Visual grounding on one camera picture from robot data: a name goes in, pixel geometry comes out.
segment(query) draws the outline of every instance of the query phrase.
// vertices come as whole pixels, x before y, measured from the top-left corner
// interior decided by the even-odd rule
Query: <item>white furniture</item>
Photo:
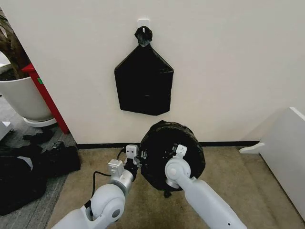
[[[12,129],[10,122],[0,121],[0,140]]]
[[[305,116],[287,108],[261,141],[240,153],[260,153],[305,219]]]

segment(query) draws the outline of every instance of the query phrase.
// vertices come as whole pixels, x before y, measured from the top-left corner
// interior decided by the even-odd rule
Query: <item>white adhesive hook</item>
[[[141,26],[146,26],[147,28],[150,28],[150,21],[147,18],[144,19],[138,19],[138,28]]]

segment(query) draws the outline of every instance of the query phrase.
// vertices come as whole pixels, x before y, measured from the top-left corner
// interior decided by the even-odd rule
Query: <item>white panel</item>
[[[2,0],[75,140],[139,142],[161,119],[199,141],[257,140],[270,115],[304,103],[303,0]],[[174,68],[170,112],[121,111],[114,68],[149,18]]]
[[[305,117],[291,107],[262,138],[259,153],[305,219]]]

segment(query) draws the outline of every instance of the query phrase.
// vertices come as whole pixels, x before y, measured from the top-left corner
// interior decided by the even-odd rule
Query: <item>drawstring bag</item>
[[[166,181],[165,165],[176,155],[178,145],[187,147],[183,159],[190,165],[190,177],[198,178],[205,168],[203,149],[193,132],[175,122],[160,121],[146,133],[140,144],[141,174],[156,189],[179,191]]]
[[[147,115],[168,112],[173,68],[151,47],[149,28],[139,27],[135,37],[139,45],[114,70],[120,108]]]

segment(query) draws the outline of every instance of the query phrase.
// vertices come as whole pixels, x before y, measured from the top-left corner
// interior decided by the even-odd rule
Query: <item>black round bag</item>
[[[145,157],[141,161],[141,173],[154,188],[166,191],[181,190],[166,184],[164,171],[166,163],[176,155],[173,147],[179,144],[187,147],[183,158],[191,167],[190,177],[198,178],[203,172],[203,149],[193,132],[179,123],[162,120],[150,128],[140,144],[140,153]]]

